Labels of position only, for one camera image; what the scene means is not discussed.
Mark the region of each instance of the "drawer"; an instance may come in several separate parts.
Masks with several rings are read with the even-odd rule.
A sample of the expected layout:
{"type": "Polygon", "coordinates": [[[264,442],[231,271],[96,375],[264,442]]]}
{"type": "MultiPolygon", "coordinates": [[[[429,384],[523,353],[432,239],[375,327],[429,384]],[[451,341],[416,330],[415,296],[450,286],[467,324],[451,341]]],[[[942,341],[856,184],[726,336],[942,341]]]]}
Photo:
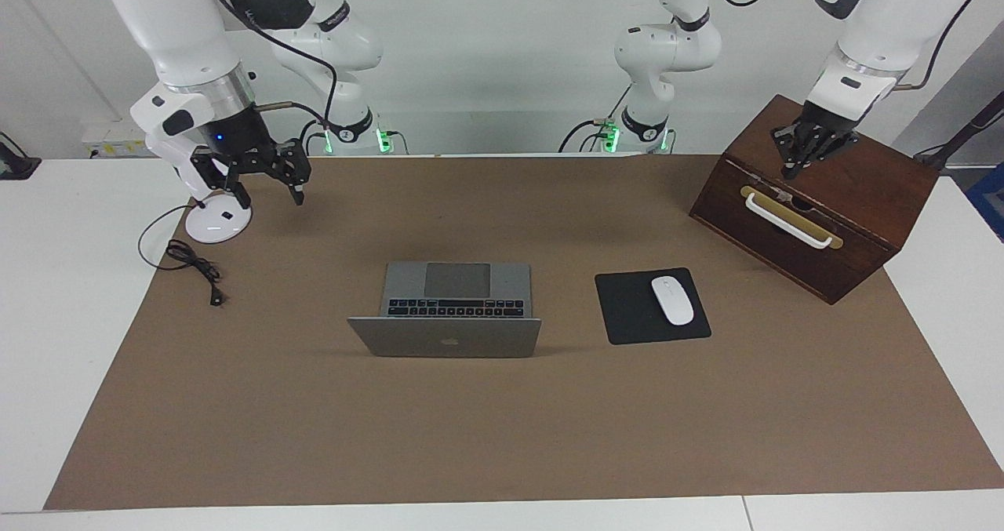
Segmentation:
{"type": "Polygon", "coordinates": [[[719,160],[691,216],[828,303],[878,270],[896,249],[821,207],[719,160]]]}

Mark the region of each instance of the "brown desk mat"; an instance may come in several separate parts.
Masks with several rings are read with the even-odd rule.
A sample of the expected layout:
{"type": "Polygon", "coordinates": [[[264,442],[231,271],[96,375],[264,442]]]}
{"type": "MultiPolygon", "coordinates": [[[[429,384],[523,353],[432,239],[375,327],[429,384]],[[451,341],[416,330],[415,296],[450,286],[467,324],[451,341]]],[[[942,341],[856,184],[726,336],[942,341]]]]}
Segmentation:
{"type": "Polygon", "coordinates": [[[687,216],[714,162],[316,160],[304,207],[248,180],[251,228],[198,248],[230,301],[156,274],[46,509],[1004,487],[885,273],[827,306],[687,216]],[[530,263],[536,356],[369,356],[345,317],[389,260],[530,263]],[[713,337],[608,344],[593,276],[660,267],[713,337]]]}

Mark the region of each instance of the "white handle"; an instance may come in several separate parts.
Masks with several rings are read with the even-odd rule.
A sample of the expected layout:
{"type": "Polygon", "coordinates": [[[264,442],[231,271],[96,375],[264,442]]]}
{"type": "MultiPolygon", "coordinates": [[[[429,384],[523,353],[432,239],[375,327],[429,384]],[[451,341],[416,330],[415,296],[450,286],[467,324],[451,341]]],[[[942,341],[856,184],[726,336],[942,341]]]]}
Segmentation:
{"type": "Polygon", "coordinates": [[[812,235],[800,230],[800,228],[796,228],[792,224],[789,224],[788,221],[782,220],[781,217],[777,217],[775,214],[771,214],[768,210],[763,209],[763,207],[757,206],[755,200],[756,194],[751,194],[746,198],[746,207],[750,210],[750,212],[753,212],[754,214],[757,214],[757,216],[763,217],[764,220],[770,221],[770,223],[775,224],[775,226],[782,228],[785,233],[792,235],[792,237],[798,239],[798,241],[811,246],[813,249],[820,249],[820,251],[821,249],[825,249],[827,246],[832,244],[832,237],[826,238],[826,241],[819,241],[818,239],[813,238],[812,235]]]}

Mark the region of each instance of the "laptop keyboard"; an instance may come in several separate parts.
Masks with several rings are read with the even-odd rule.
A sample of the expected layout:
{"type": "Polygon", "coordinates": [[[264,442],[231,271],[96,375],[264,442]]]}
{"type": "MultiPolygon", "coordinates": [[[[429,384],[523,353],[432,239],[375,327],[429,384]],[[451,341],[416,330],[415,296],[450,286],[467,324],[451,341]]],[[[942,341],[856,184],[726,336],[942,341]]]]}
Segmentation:
{"type": "Polygon", "coordinates": [[[392,299],[394,317],[524,317],[523,299],[392,299]]]}

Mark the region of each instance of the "drawer handle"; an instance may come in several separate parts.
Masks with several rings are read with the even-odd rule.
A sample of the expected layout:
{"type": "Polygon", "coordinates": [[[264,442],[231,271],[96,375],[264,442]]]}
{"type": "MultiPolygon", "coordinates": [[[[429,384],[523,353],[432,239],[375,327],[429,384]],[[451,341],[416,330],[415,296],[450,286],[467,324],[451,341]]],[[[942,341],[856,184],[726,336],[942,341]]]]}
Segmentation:
{"type": "Polygon", "coordinates": [[[843,246],[843,239],[829,233],[817,224],[813,224],[812,221],[806,220],[805,217],[799,216],[792,210],[788,210],[787,207],[781,206],[773,199],[760,195],[755,189],[743,188],[741,194],[746,199],[746,207],[750,212],[770,221],[771,224],[781,228],[782,231],[811,246],[811,248],[822,251],[822,249],[827,248],[839,249],[843,246]]]}

